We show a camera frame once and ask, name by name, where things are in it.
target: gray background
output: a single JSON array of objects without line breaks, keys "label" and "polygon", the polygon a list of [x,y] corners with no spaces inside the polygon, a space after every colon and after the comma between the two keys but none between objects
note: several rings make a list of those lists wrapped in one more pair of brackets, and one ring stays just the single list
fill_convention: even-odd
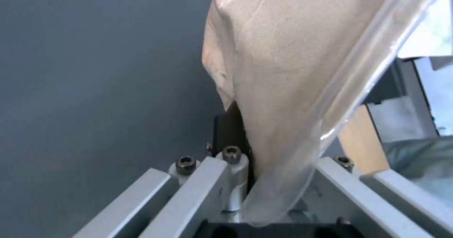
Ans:
[{"label": "gray background", "polygon": [[0,0],[0,237],[68,237],[221,112],[210,0]]}]

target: transparent plastic bag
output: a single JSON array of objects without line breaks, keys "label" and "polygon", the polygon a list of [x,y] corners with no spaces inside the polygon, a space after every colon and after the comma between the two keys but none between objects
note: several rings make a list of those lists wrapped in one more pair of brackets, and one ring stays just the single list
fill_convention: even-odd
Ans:
[{"label": "transparent plastic bag", "polygon": [[[299,1],[214,0],[208,15],[203,64],[225,106],[238,102],[258,160],[259,179],[242,209],[244,219],[254,226],[279,220],[300,199],[319,156],[434,0],[303,0],[312,6],[290,5]],[[348,15],[343,18],[329,13],[325,2],[350,5],[359,12],[340,10]],[[307,17],[293,21],[291,15],[298,15],[299,9],[302,15],[304,9],[313,16],[320,13],[323,17],[313,17],[315,26],[309,29],[324,22],[330,29],[325,34],[341,42],[334,44],[335,40],[317,32],[314,38],[324,39],[320,38],[316,56],[310,59],[306,54],[299,60],[299,49],[293,51],[292,46],[307,52],[318,47],[304,46],[301,34],[311,35],[300,29],[311,21]],[[319,93],[307,93],[310,86]]]}]

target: hex socket bolt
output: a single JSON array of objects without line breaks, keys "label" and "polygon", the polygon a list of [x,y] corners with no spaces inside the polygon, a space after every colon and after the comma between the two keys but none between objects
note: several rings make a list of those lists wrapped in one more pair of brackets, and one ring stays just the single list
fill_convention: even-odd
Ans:
[{"label": "hex socket bolt", "polygon": [[191,156],[183,156],[176,160],[175,164],[176,172],[184,176],[191,175],[197,168],[197,161]]},{"label": "hex socket bolt", "polygon": [[227,146],[222,150],[223,160],[229,164],[237,164],[241,160],[242,151],[237,146]]},{"label": "hex socket bolt", "polygon": [[352,169],[354,168],[354,162],[350,158],[346,156],[338,156],[335,157],[335,161],[348,172],[352,172]]}]

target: wooden block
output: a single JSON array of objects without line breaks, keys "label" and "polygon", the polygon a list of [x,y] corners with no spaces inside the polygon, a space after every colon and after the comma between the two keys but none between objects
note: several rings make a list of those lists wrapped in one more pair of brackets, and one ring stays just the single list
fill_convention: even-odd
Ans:
[{"label": "wooden block", "polygon": [[390,168],[365,105],[360,106],[344,125],[338,139],[362,174]]}]

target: plastic film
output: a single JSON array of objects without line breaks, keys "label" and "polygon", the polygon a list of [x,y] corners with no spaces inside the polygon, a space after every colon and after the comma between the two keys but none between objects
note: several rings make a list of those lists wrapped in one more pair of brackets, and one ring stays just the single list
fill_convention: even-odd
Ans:
[{"label": "plastic film", "polygon": [[238,102],[256,156],[259,179],[242,207],[248,223],[267,225],[296,204],[433,1],[214,0],[203,63],[225,106]]}]

